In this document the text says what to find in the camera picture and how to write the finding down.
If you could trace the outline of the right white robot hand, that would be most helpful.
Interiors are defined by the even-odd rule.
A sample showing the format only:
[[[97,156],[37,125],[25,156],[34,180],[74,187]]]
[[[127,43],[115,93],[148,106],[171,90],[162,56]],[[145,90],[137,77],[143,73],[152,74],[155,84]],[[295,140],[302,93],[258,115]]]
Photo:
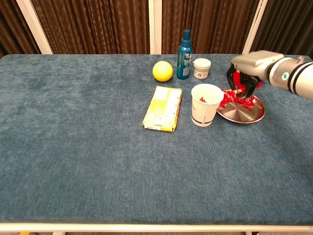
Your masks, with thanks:
[[[250,97],[259,82],[267,79],[268,68],[282,58],[284,58],[283,54],[267,50],[235,56],[232,58],[230,68],[226,72],[230,88],[236,89],[233,74],[239,71],[240,83],[245,85],[245,90],[237,94],[237,97],[241,99]]]

